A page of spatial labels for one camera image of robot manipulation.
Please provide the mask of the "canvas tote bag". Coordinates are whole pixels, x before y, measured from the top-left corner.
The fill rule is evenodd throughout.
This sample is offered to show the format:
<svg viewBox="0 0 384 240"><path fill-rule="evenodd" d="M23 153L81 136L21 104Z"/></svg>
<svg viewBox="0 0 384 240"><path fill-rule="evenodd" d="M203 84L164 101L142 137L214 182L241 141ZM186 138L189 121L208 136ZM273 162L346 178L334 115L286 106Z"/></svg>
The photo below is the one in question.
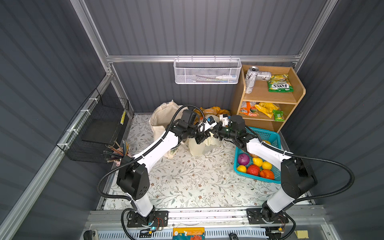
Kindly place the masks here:
<svg viewBox="0 0 384 240"><path fill-rule="evenodd" d="M171 100L170 102L161 104L155 109L149 120L149 124L154 134L154 141L166 131L166 127L180 107L181 105L178 105L174 100Z"/></svg>

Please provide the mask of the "yellow plastic grocery bag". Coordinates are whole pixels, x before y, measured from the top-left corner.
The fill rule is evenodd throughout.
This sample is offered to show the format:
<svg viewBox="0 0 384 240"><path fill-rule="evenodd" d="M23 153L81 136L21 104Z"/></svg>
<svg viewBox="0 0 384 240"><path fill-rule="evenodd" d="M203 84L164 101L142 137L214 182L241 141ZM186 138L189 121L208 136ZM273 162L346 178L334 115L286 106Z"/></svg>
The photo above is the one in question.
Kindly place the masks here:
<svg viewBox="0 0 384 240"><path fill-rule="evenodd" d="M200 144L197 144L196 139L188 139L188 148L192 156L198 157L206 155L222 144L222 142L215 138L211 132L205 131L205 133L209 134L209 137Z"/></svg>

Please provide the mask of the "purple onion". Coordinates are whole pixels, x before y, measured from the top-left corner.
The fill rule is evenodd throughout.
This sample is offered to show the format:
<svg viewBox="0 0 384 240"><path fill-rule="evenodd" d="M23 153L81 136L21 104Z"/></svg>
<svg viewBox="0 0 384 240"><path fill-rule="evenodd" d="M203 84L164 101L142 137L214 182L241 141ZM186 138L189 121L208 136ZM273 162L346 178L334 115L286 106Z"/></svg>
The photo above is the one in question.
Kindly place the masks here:
<svg viewBox="0 0 384 240"><path fill-rule="evenodd" d="M237 158L237 163L242 166L247 166L250 163L250 157L247 154L239 154Z"/></svg>

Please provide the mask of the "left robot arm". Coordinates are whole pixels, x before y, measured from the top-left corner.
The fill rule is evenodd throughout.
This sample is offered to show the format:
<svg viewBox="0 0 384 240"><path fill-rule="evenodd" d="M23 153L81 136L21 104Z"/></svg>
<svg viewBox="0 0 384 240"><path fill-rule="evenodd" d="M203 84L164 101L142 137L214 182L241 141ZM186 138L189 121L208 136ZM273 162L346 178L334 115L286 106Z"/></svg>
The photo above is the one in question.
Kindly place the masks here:
<svg viewBox="0 0 384 240"><path fill-rule="evenodd" d="M196 142L203 142L210 136L208 130L217 123L213 117L203 119L194 124L197 114L191 110L184 110L182 117L176 119L177 111L163 134L149 147L133 156L125 157L119 169L117 185L125 193L135 213L151 222L154 218L155 207L147 194L150 188L149 173L155 164L171 149L182 141L193 138Z"/></svg>

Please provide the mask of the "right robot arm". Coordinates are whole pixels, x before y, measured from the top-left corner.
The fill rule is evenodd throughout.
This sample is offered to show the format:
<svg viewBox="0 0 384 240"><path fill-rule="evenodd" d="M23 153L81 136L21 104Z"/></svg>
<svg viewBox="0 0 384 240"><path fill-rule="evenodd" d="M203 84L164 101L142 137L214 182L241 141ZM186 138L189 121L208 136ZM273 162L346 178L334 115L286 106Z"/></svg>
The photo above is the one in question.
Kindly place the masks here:
<svg viewBox="0 0 384 240"><path fill-rule="evenodd" d="M318 183L309 161L268 144L246 126L240 116L231 118L226 127L218 123L213 128L213 134L220 140L229 140L244 152L261 157L280 172L280 190L262 205L261 215L266 223L274 222L294 205L295 200Z"/></svg>

